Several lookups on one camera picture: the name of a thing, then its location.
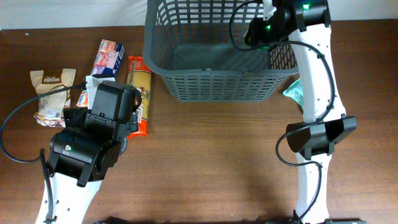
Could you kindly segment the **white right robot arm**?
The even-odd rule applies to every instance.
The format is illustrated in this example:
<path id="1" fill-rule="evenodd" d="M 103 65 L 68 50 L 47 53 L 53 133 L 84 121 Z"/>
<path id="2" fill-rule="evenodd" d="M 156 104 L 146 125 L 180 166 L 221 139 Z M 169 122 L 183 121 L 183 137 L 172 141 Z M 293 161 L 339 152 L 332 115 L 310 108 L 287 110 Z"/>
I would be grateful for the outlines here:
<path id="1" fill-rule="evenodd" d="M 291 46 L 303 92 L 303 121 L 287 126 L 286 140 L 298 169 L 298 201 L 292 223 L 330 223 L 328 167 L 335 145 L 357 127 L 338 93 L 331 56 L 327 1 L 261 1 L 262 18 L 251 21 L 244 42 L 251 50 Z"/>

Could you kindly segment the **mint green wipes packet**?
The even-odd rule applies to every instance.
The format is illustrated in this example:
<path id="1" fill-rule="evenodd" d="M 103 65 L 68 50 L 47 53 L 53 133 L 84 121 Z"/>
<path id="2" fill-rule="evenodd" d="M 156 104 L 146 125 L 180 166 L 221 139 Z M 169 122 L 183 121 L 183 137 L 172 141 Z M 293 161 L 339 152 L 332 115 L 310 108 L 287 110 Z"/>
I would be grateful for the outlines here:
<path id="1" fill-rule="evenodd" d="M 294 81 L 282 94 L 293 99 L 301 108 L 304 108 L 304 98 L 301 79 Z"/>

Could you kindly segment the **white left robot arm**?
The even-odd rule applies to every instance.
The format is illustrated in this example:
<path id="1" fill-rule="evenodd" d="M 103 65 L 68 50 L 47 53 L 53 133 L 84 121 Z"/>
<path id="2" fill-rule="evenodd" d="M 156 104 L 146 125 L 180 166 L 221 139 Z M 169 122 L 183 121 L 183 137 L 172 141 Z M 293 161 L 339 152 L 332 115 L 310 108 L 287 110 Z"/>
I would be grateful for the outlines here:
<path id="1" fill-rule="evenodd" d="M 50 142 L 42 159 L 44 194 L 37 223 L 82 223 L 110 167 L 137 131 L 140 91 L 127 84 L 103 81 L 91 108 L 63 111 L 66 127 Z"/>

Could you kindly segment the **grey plastic basket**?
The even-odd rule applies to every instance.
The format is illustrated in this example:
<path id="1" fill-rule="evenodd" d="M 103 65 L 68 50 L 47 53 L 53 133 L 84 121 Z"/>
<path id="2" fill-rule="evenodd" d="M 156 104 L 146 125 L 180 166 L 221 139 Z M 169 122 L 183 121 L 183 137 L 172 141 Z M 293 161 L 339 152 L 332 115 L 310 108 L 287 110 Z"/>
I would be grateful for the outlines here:
<path id="1" fill-rule="evenodd" d="M 180 101 L 263 101 L 299 72 L 289 46 L 236 50 L 263 11 L 242 1 L 148 0 L 144 61 Z"/>

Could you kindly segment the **Kleenex tissue multipack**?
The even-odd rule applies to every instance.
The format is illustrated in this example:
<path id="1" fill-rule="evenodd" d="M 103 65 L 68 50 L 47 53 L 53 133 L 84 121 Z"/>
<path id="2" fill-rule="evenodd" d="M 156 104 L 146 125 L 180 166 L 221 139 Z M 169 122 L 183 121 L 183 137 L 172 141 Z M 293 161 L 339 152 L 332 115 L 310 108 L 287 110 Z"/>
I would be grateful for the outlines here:
<path id="1" fill-rule="evenodd" d="M 124 46 L 121 43 L 103 39 L 99 45 L 93 68 L 87 76 L 105 78 L 106 81 L 115 81 L 121 62 L 124 57 Z M 88 97 L 86 89 L 78 99 L 77 107 L 87 107 Z"/>

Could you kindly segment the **spaghetti packet orange ends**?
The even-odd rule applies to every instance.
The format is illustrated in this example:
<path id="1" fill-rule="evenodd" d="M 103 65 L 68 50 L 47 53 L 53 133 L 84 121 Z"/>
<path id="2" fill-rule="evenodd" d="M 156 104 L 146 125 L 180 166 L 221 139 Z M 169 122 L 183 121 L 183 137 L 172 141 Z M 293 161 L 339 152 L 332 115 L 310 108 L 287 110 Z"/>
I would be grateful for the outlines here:
<path id="1" fill-rule="evenodd" d="M 142 98 L 142 103 L 137 109 L 138 130 L 127 137 L 131 139 L 136 136 L 147 136 L 152 71 L 145 64 L 143 57 L 128 56 L 128 59 L 127 84 L 137 88 Z"/>

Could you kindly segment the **beige Panisse snack bag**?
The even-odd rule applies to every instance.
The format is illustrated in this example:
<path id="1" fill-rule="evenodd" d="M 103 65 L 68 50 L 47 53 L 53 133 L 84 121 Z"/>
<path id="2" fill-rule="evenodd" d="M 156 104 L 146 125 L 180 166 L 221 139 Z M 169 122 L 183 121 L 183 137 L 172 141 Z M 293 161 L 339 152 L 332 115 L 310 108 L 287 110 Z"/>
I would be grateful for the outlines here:
<path id="1" fill-rule="evenodd" d="M 32 86 L 38 95 L 50 91 L 71 87 L 76 70 L 63 68 L 58 70 L 36 70 L 30 72 Z M 47 127 L 65 127 L 63 109 L 70 107 L 70 90 L 45 96 L 39 100 L 38 111 L 34 114 L 36 122 Z"/>

